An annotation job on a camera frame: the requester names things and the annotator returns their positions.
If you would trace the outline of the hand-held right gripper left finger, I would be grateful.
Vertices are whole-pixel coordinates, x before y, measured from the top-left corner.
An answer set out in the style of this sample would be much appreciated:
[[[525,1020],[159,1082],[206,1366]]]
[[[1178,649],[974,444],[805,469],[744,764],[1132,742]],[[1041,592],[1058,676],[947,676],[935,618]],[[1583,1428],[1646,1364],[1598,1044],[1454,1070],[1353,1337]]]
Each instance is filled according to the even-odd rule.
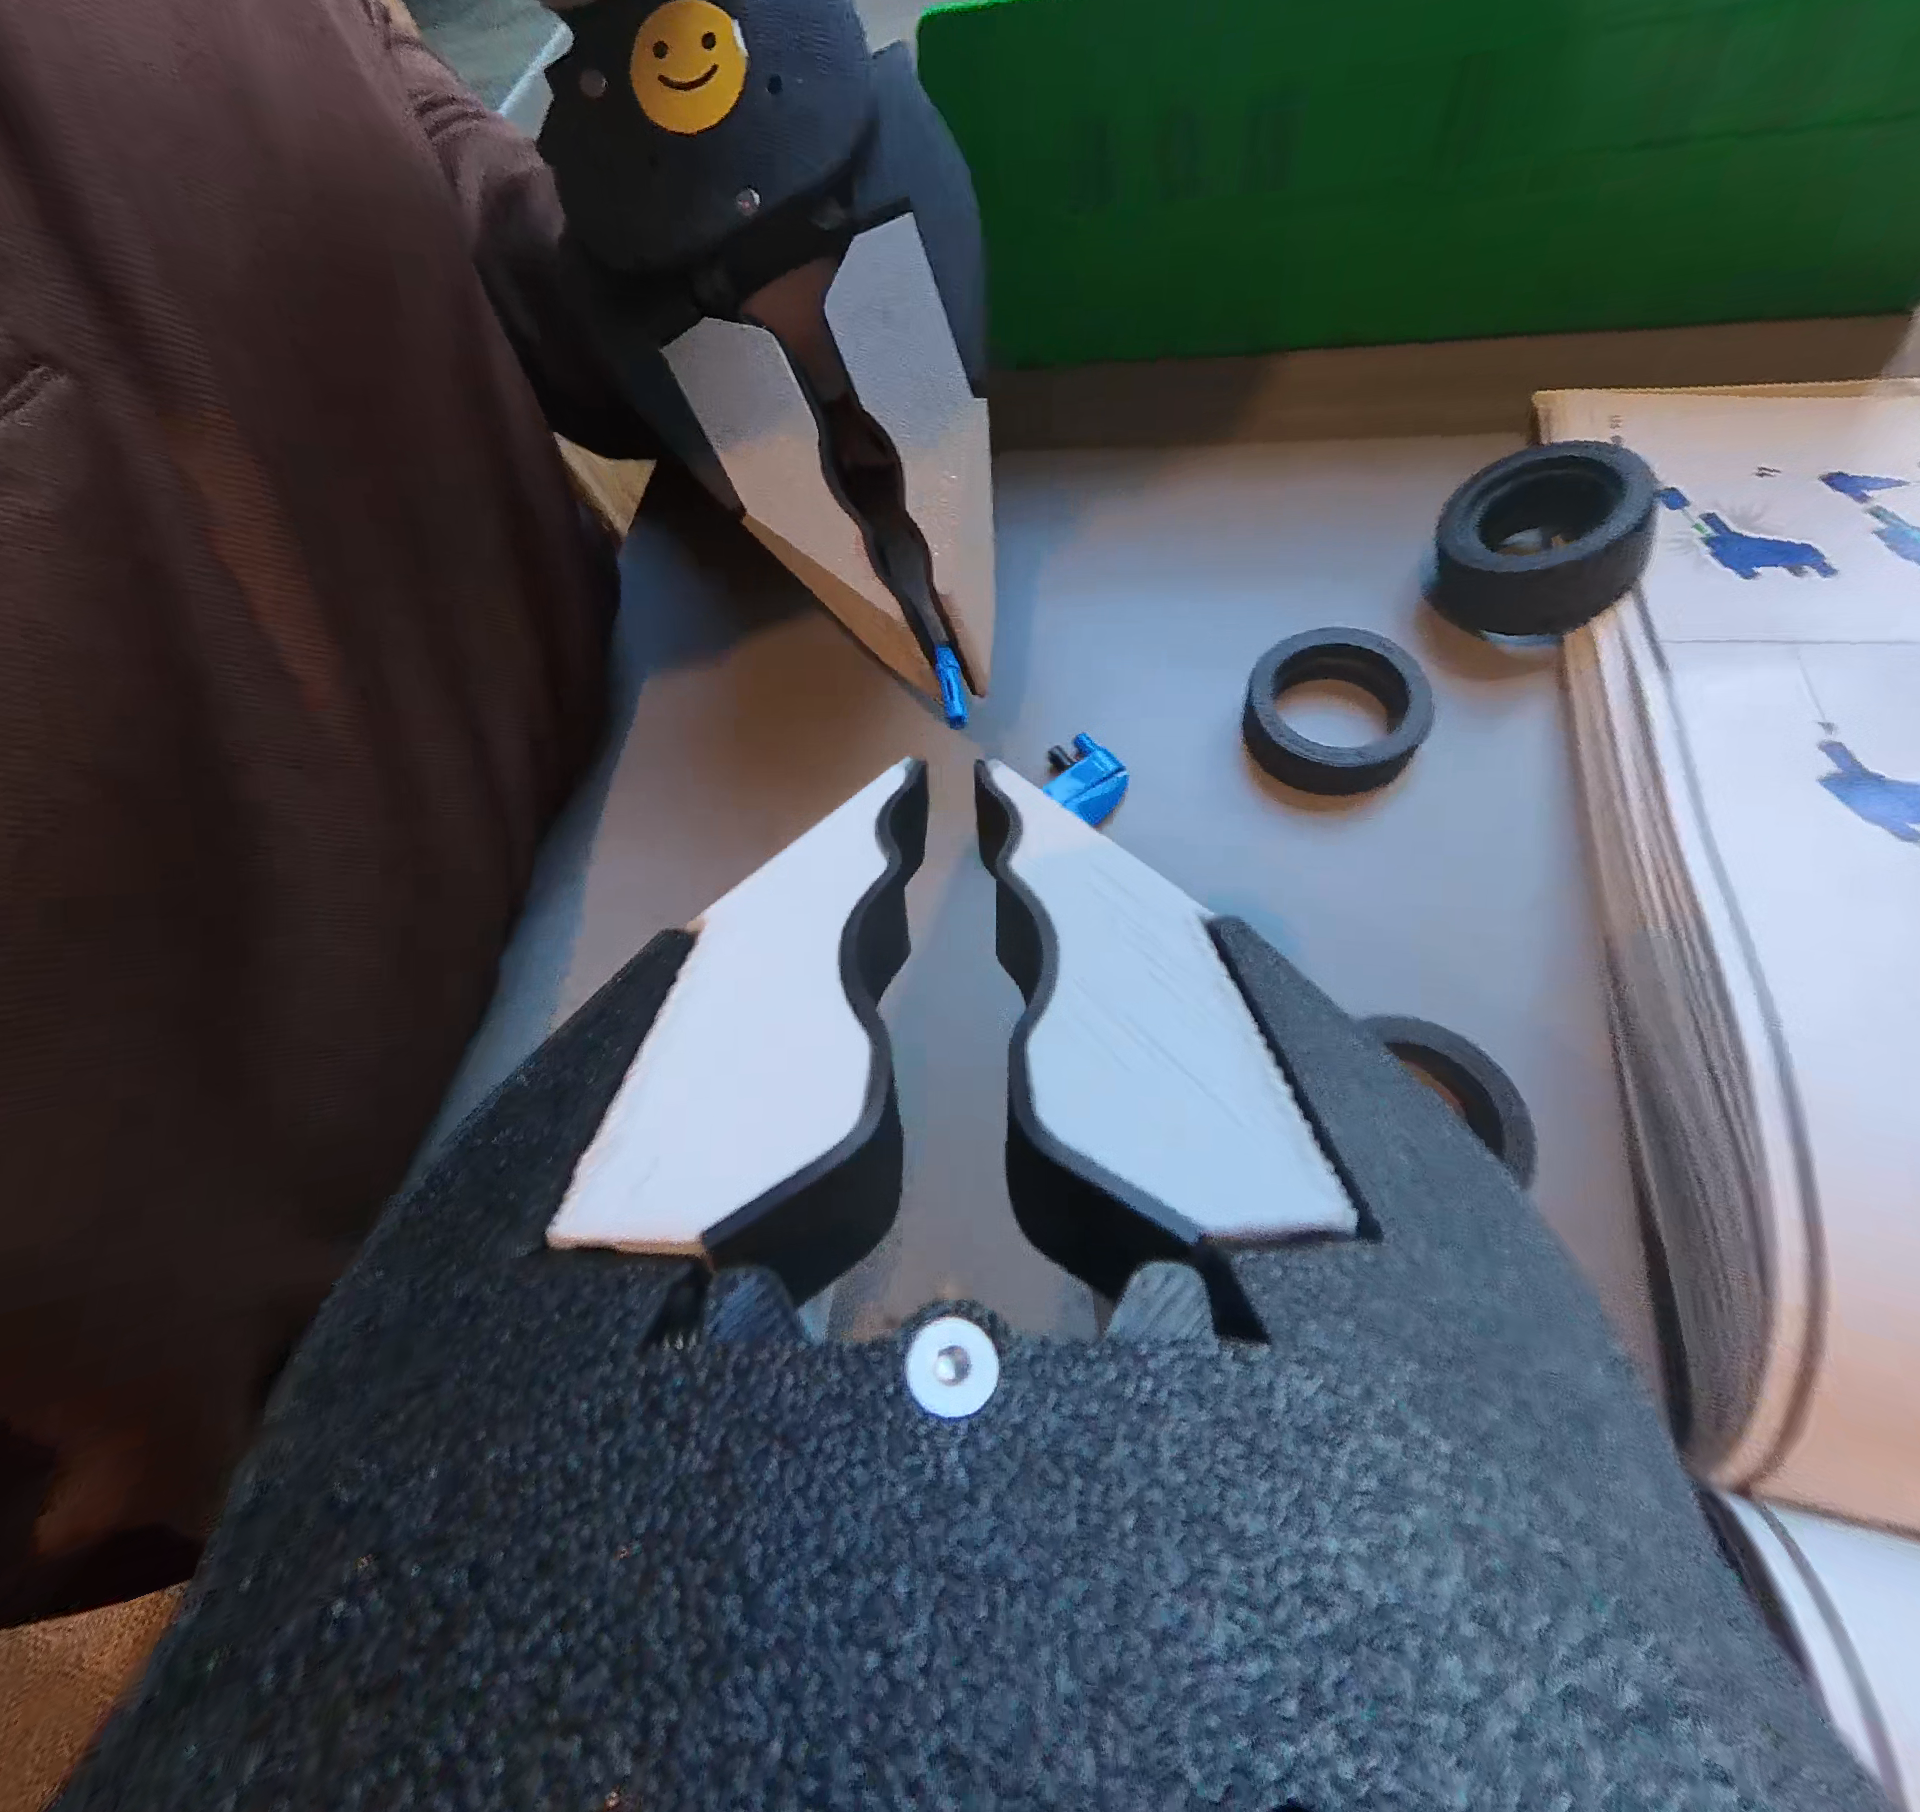
[[[927,821],[927,764],[902,758],[687,925],[547,1248],[761,1268],[796,1306],[877,1248],[903,1155],[878,1001]]]

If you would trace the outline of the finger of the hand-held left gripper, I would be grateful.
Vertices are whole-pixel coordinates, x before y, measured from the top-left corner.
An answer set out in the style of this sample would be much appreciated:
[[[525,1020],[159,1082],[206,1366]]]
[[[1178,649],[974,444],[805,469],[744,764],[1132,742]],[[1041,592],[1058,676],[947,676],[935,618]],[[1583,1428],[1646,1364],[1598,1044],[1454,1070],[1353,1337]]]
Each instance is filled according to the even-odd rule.
[[[873,563],[865,529],[828,482],[820,418],[781,341],[706,316],[665,360],[757,543],[917,691],[940,700],[933,664]]]
[[[995,490],[988,400],[947,319],[918,218],[861,232],[825,302],[852,397],[900,461],[903,516],[973,695],[995,656]]]

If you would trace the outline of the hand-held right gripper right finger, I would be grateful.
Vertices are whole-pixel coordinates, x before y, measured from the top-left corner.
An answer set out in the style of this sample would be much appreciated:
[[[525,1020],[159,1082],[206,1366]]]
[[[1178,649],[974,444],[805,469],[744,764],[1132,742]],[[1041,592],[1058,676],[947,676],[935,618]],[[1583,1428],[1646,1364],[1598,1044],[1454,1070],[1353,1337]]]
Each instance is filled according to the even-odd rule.
[[[1215,942],[1153,864],[997,760],[973,770],[995,958],[1021,992],[1007,1191],[1022,1236],[1112,1318],[1188,1277],[1209,1337],[1269,1344],[1236,1255],[1359,1235],[1349,1182]]]

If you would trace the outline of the blue toy brick connector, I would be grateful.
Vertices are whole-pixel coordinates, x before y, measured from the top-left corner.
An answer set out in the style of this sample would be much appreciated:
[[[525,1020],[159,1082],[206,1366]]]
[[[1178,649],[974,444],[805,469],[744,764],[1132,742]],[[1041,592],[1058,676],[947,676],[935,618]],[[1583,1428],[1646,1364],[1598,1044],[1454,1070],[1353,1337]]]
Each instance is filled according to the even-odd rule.
[[[1092,829],[1105,826],[1130,791],[1125,763],[1085,731],[1050,746],[1046,764],[1043,794]]]

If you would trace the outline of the grey desk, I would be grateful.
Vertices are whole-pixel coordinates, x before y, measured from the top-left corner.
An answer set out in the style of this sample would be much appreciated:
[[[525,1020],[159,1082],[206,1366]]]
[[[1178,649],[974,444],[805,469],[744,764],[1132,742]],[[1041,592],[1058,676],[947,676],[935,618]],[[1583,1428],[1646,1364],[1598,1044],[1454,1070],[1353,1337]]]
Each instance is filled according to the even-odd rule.
[[[1900,313],[1003,377],[994,689],[965,733],[658,477],[621,556],[608,744],[547,839],[422,1158],[651,935],[921,755],[912,950],[884,1001],[900,1215],[819,1324],[867,1341],[973,1299],[1025,1334],[1090,1337],[1100,1306],[1021,1236],[1004,1186],[1021,996],[995,963],[973,813],[979,755],[1035,778],[1085,731],[1132,769],[1112,823],[1127,850],[1343,1006],[1427,1016],[1518,1080],[1534,1198],[1658,1383],[1558,654],[1441,620],[1427,543],[1453,487],[1523,442],[1542,389],[1863,380],[1908,367],[1908,329]],[[1292,794],[1244,751],[1254,661],[1324,625],[1398,641],[1435,685],[1435,733],[1382,794]]]

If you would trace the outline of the black toy tyre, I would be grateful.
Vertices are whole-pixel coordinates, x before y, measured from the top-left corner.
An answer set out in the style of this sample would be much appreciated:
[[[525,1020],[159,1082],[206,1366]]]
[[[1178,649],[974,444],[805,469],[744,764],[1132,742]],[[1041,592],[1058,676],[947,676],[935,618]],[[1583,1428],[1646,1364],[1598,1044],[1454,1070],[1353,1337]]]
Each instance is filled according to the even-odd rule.
[[[1324,744],[1296,731],[1282,698],[1304,685],[1340,682],[1369,695],[1386,721],[1372,744]],[[1252,760],[1292,791],[1366,796],[1393,785],[1427,744],[1435,693],[1421,664],[1395,641],[1359,627],[1316,627],[1267,648],[1251,671],[1242,740]]]
[[[1530,1192],[1539,1175],[1539,1131],[1518,1083],[1473,1040],[1413,1015],[1359,1021],[1379,1047],[1447,1104],[1476,1141]]]
[[[1636,453],[1573,438],[1523,447],[1442,505],[1427,599],[1497,639],[1556,639],[1597,620],[1644,576],[1658,484]]]

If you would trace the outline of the green plastic bin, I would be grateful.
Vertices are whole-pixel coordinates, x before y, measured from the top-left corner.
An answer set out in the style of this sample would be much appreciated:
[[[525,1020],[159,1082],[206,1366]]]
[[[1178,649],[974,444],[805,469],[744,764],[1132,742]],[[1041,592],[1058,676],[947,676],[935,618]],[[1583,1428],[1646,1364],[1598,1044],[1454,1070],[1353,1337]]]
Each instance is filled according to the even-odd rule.
[[[1919,0],[954,0],[1004,367],[1917,305]]]

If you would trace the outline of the open instruction booklet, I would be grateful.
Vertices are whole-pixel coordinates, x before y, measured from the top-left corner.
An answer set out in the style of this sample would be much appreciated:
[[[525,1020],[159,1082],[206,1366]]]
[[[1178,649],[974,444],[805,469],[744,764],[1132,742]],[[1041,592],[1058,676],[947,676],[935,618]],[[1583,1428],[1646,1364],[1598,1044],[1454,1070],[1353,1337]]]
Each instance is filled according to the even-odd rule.
[[[1549,389],[1655,479],[1565,639],[1677,1442],[1917,1809],[1919,387]]]

